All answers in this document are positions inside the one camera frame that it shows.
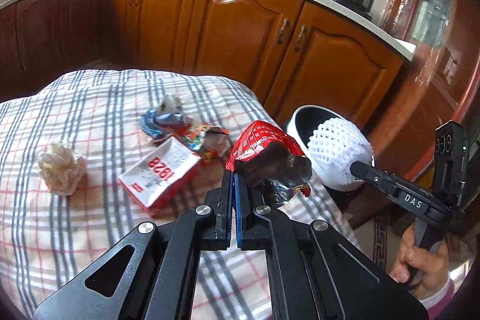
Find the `right hand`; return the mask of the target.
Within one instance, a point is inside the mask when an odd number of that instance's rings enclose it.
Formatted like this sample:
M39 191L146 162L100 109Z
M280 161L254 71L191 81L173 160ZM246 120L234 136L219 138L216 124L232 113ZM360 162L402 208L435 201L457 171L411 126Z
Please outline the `right hand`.
M442 241L436 253L416 247L415 230L412 224L402 235L390 276L397 283L408 282L409 266L423 273L421 282L412 291L416 299L424 300L440 293L450 282L447 242Z

